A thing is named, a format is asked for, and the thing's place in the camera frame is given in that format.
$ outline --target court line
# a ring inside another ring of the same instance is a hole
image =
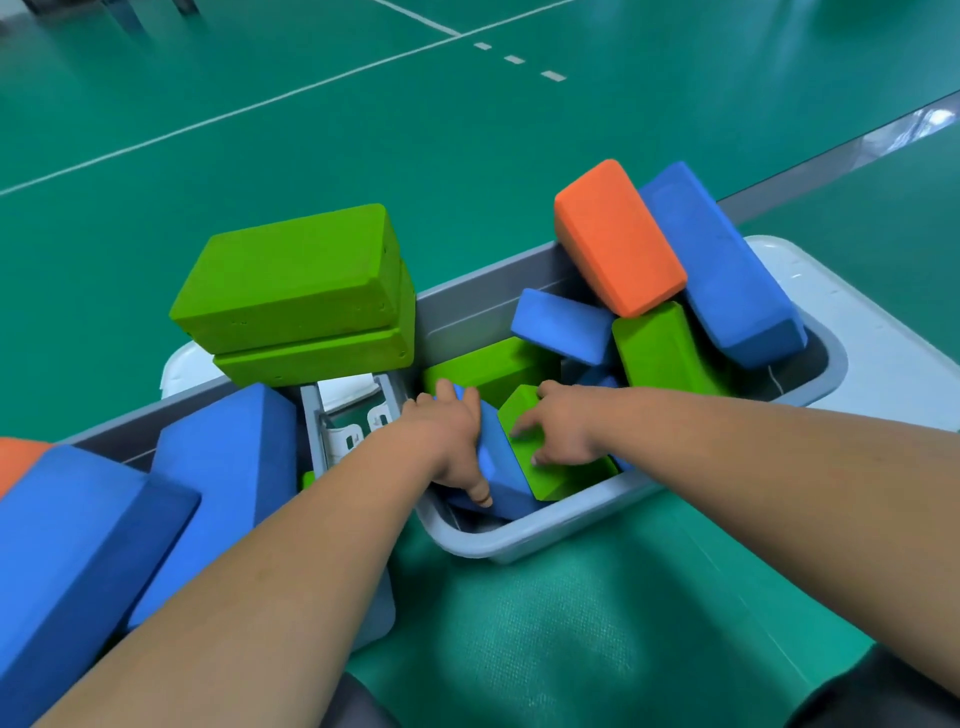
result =
[[[402,12],[407,17],[412,17],[414,20],[417,20],[418,22],[423,23],[423,25],[428,25],[431,28],[433,28],[435,31],[446,33],[448,36],[459,37],[461,35],[460,33],[453,30],[452,28],[447,28],[445,25],[441,25],[440,23],[433,22],[433,20],[431,20],[428,17],[423,17],[422,15],[418,15],[413,11],[408,11],[406,8],[402,8],[399,5],[394,5],[393,3],[389,2],[389,0],[373,0],[373,2],[379,3],[380,5],[390,8],[391,10]]]
[[[349,76],[355,76],[358,73],[363,73],[364,71],[369,71],[371,68],[376,68],[377,66],[384,65],[386,63],[392,63],[393,61],[399,61],[400,59],[405,59],[408,56],[415,56],[417,53],[422,53],[423,51],[429,51],[431,48],[438,48],[442,45],[447,45],[461,38],[475,36],[478,33],[485,33],[488,30],[493,28],[499,28],[501,25],[507,25],[508,23],[513,23],[518,20],[522,20],[525,17],[530,17],[531,15],[536,15],[540,12],[548,11],[553,8],[558,8],[561,5],[568,5],[569,3],[575,2],[575,0],[558,0],[555,3],[550,3],[549,5],[544,5],[540,8],[534,8],[531,11],[522,12],[520,15],[514,15],[513,17],[508,17],[505,20],[499,20],[490,25],[485,25],[482,28],[474,28],[472,31],[467,31],[466,33],[461,33],[458,36],[451,36],[444,38],[443,40],[438,40],[435,43],[428,43],[427,45],[422,45],[420,48],[414,48],[411,51],[406,51],[405,53],[398,53],[395,56],[390,56],[389,58],[380,59],[379,61],[374,61],[373,63],[367,63],[366,65],[358,66],[353,68],[350,71],[345,71],[344,73],[339,73],[336,76],[330,76],[328,79],[323,79],[322,81],[317,81],[314,84],[308,84],[301,86],[300,88],[295,88],[292,91],[287,91],[286,93],[281,93],[278,96],[274,96],[269,99],[264,99],[263,101],[258,101],[256,104],[250,104],[249,106],[242,107],[241,109],[235,109],[233,111],[228,111],[227,113],[222,113],[219,116],[213,116],[204,121],[199,121],[196,124],[191,124],[190,126],[183,127],[182,129],[177,129],[174,132],[169,132],[166,134],[161,134],[160,136],[155,136],[153,139],[147,139],[146,141],[141,141],[139,144],[133,144],[129,147],[124,147],[123,149],[118,149],[115,152],[110,152],[109,154],[101,155],[93,159],[88,159],[87,161],[81,162],[80,164],[74,164],[72,167],[65,167],[60,169],[57,172],[51,172],[49,175],[43,175],[42,177],[37,177],[33,180],[27,182],[21,182],[20,184],[15,184],[12,187],[7,187],[6,189],[0,189],[0,197],[6,197],[7,195],[12,195],[14,192],[19,192],[20,190],[27,189],[28,187],[33,187],[42,182],[49,182],[50,180],[55,180],[58,177],[63,177],[64,175],[69,175],[73,172],[79,172],[82,169],[87,167],[92,167],[95,164],[100,164],[101,162],[108,161],[117,157],[122,157],[123,155],[129,154],[130,152],[136,152],[140,149],[145,149],[146,147],[152,147],[155,144],[159,144],[161,141],[166,141],[167,139],[172,139],[175,136],[180,136],[181,134],[186,134],[187,132],[193,132],[197,129],[202,129],[203,127],[208,127],[211,124],[216,124],[217,122],[230,119],[234,116],[239,116],[242,113],[247,113],[248,111],[253,111],[255,109],[261,109],[262,107],[267,107],[270,104],[275,104],[278,101],[283,101],[284,99],[289,99],[292,96],[299,96],[306,91],[312,91],[314,88],[319,88],[322,85],[332,84],[335,81],[340,81]]]

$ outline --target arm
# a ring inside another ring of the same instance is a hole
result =
[[[408,401],[130,634],[38,728],[316,728],[396,537],[432,479],[490,496],[480,398]]]
[[[668,390],[541,386],[542,463],[635,464],[960,694],[960,435]]]

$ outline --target person's left arm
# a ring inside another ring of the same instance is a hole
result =
[[[426,486],[490,499],[479,395],[437,389],[187,584],[36,726],[316,728]]]

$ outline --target green block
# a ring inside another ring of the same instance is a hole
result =
[[[520,469],[526,475],[530,491],[537,500],[560,500],[619,473],[610,457],[601,457],[586,465],[531,464],[530,458],[543,446],[543,431],[537,428],[522,438],[511,437],[510,431],[514,428],[516,419],[528,409],[537,406],[538,401],[540,399],[537,397],[537,387],[521,384],[497,412],[497,418],[503,431],[507,433]]]
[[[170,318],[210,353],[396,324],[400,252],[383,205],[214,235]]]
[[[414,360],[416,314],[414,283],[401,262],[400,317],[396,325],[351,336],[218,354],[213,363],[241,387],[258,381],[279,387],[403,369]]]
[[[726,373],[698,350],[684,307],[675,301],[635,319],[617,319],[613,340],[632,387],[732,395]]]
[[[424,390],[436,395],[438,379],[449,379],[462,387],[476,387],[481,400],[499,407],[521,384],[539,385],[545,379],[559,380],[560,357],[511,336],[425,369]]]

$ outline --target hand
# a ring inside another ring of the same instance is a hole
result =
[[[540,403],[520,415],[511,437],[533,427],[543,429],[543,447],[534,453],[534,465],[584,465],[607,454],[597,441],[594,426],[598,409],[615,396],[608,387],[564,386],[552,379],[540,385]]]
[[[437,398],[426,392],[407,400],[399,422],[424,427],[427,437],[438,448],[435,482],[449,488],[461,488],[477,505],[493,504],[490,484],[480,474],[477,463],[477,437],[480,435],[480,393],[476,387],[458,400],[448,379],[437,382]]]

